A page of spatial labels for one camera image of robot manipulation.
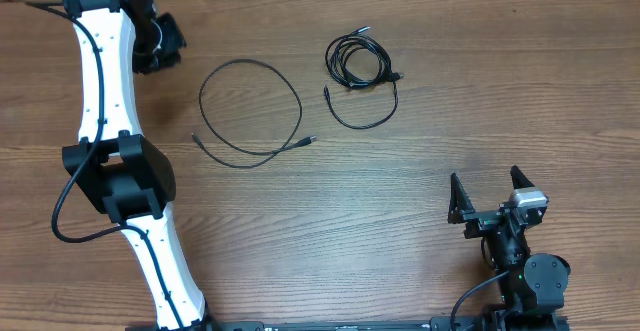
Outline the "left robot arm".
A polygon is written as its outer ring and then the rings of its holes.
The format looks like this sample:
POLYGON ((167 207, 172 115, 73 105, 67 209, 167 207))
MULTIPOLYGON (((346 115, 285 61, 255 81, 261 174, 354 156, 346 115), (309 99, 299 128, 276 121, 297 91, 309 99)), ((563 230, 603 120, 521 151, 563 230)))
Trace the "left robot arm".
POLYGON ((113 232, 130 243, 149 286, 156 330, 212 330, 206 299, 181 249, 173 219, 169 159, 143 134, 134 77, 170 68, 186 41, 154 0, 63 0, 80 47, 83 116, 62 160, 113 232))

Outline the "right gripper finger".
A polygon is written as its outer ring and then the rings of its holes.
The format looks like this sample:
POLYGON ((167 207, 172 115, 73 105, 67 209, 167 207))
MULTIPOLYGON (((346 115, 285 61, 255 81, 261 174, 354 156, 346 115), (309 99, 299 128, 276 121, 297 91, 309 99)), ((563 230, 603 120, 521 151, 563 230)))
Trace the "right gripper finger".
POLYGON ((524 175, 517 165, 510 169, 510 176, 514 189, 532 188, 534 184, 524 175))
POLYGON ((475 212, 470 198, 465 192, 457 172, 450 176, 451 196, 447 221, 449 224, 459 224, 465 217, 475 212))

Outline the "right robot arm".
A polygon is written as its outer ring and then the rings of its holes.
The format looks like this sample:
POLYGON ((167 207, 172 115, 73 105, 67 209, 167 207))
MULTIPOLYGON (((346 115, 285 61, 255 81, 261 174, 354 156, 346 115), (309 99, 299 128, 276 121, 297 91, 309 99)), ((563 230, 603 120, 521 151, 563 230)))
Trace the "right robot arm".
POLYGON ((517 167, 510 169, 513 190, 496 210, 478 211, 457 173, 450 176, 447 221, 465 226, 464 237, 481 240, 483 260, 495 275, 466 291, 454 304, 451 330, 568 330, 556 311, 565 304, 571 268, 562 257, 531 252, 525 231, 540 224, 549 198, 517 167), (497 284, 501 302, 483 308, 467 321, 457 318, 463 302, 479 290, 497 284))

